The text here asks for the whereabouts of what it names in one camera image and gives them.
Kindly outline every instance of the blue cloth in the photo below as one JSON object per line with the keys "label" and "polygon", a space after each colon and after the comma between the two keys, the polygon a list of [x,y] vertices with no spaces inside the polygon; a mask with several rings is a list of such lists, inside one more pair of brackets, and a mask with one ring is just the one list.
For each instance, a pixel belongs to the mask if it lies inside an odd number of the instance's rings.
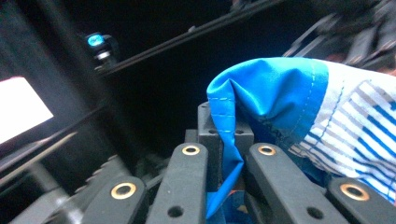
{"label": "blue cloth", "polygon": [[219,191],[208,198],[207,217],[219,209],[244,163],[234,145],[235,102],[255,120],[270,122],[283,134],[285,143],[291,144],[301,141],[308,133],[326,86],[327,68],[323,63],[289,58],[240,63],[210,83],[206,92],[213,121],[224,143],[225,180]]}
{"label": "blue cloth", "polygon": [[220,208],[244,165],[234,145],[236,105],[256,136],[272,135],[311,179],[357,178],[394,203],[396,77],[311,59],[256,59],[219,74],[207,96],[224,143],[225,179],[208,194],[206,217]]}

